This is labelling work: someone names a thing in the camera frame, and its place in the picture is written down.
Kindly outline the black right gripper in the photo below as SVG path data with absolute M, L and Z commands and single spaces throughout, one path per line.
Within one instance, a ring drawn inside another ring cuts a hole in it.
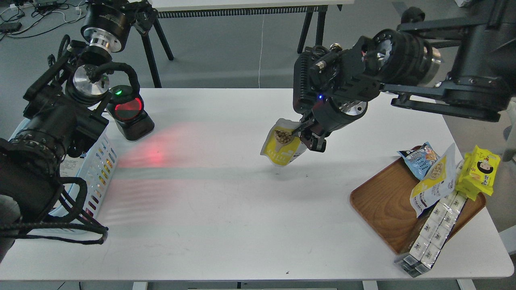
M 343 50 L 335 43 L 306 47 L 294 66 L 293 108 L 302 115 L 291 136 L 300 137 L 308 150 L 323 153 L 330 132 L 358 120 L 369 101 L 378 97 L 379 42 L 360 37 Z

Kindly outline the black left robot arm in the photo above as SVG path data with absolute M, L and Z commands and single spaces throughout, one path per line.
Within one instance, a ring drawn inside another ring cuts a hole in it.
M 100 234 L 81 244 L 103 244 L 108 229 L 85 211 L 87 182 L 64 177 L 66 156 L 79 157 L 101 138 L 107 110 L 127 140 L 154 129 L 144 110 L 136 71 L 114 62 L 132 27 L 148 40 L 157 10 L 147 0 L 89 0 L 84 41 L 65 35 L 58 59 L 24 94 L 28 119 L 13 138 L 1 139 L 1 258 L 17 239 L 39 239 L 34 229 Z

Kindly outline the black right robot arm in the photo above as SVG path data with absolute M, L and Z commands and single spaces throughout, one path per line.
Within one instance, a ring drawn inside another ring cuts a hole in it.
M 515 94 L 515 2 L 481 0 L 464 18 L 425 21 L 409 8 L 395 30 L 306 48 L 294 66 L 293 130 L 324 152 L 331 132 L 361 118 L 380 92 L 391 104 L 423 112 L 497 122 Z

